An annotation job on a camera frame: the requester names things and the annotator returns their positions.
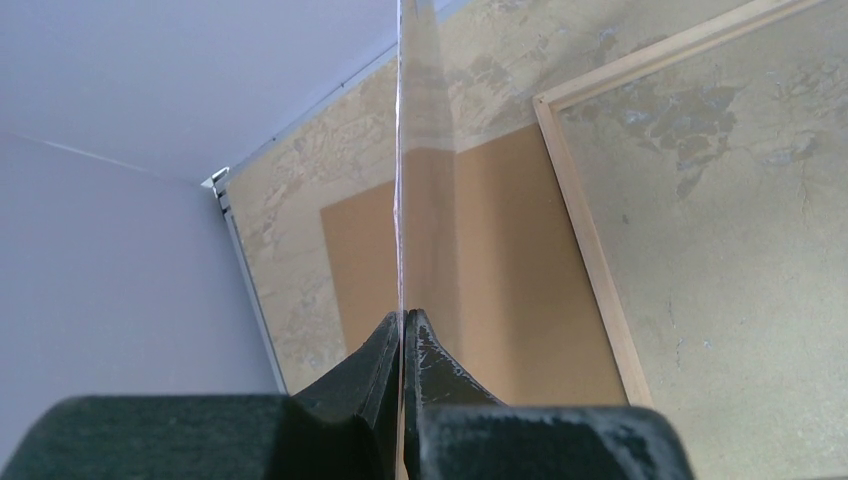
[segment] black object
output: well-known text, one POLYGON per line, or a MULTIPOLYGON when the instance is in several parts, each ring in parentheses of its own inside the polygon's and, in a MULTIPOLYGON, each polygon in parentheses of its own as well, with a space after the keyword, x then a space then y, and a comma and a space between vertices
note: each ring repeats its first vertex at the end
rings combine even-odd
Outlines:
POLYGON ((345 361, 293 397, 85 397, 45 414, 2 480, 392 479, 400 368, 412 480, 689 479, 668 423, 639 408, 511 408, 407 315, 390 313, 345 361))

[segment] stained surface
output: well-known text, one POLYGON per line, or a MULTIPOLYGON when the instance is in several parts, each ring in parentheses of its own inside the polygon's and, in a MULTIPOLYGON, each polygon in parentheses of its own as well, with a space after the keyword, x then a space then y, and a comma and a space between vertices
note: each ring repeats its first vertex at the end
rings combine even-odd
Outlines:
POLYGON ((563 113, 701 478, 848 473, 846 22, 830 2, 563 113))
MULTIPOLYGON (((441 27, 457 151, 534 123, 534 94, 742 3, 471 1, 441 27)), ((379 69, 228 189, 293 392, 346 353, 318 212, 392 179, 396 71, 379 69)))

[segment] transparent sheet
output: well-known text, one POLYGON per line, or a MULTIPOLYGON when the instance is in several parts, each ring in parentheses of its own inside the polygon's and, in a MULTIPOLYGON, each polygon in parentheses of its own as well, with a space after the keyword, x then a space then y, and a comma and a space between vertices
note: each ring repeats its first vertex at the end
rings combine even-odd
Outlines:
POLYGON ((846 25, 825 3, 561 114, 699 478, 848 473, 846 25))
POLYGON ((395 224, 398 296, 459 348, 453 121, 432 0, 400 0, 395 224))

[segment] white wall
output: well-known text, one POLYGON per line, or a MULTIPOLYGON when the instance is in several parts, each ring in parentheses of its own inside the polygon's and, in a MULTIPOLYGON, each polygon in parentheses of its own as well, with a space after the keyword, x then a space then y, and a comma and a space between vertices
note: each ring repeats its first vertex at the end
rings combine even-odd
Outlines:
POLYGON ((209 190, 0 134, 0 466, 70 395, 275 392, 209 190))

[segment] wooden strip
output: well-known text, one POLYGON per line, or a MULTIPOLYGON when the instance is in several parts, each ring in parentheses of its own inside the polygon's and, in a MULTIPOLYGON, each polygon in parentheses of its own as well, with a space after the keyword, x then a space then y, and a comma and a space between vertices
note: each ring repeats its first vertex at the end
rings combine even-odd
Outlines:
POLYGON ((539 126, 542 128, 542 135, 548 146, 548 153, 571 217, 571 223, 574 225, 577 243, 586 264, 592 290, 595 292, 595 300, 598 302, 598 309, 604 321, 604 328, 609 337, 627 400, 631 405, 652 407, 651 390, 648 388, 639 355, 636 353, 636 346, 630 336, 630 328, 627 326, 624 310, 621 308, 621 301, 618 298, 595 223, 592 221, 592 213, 589 211, 589 204, 583 193, 577 168, 568 152, 560 122, 550 105, 537 99, 533 106, 536 109, 539 126))
POLYGON ((535 97, 556 113, 826 0, 754 0, 535 97))

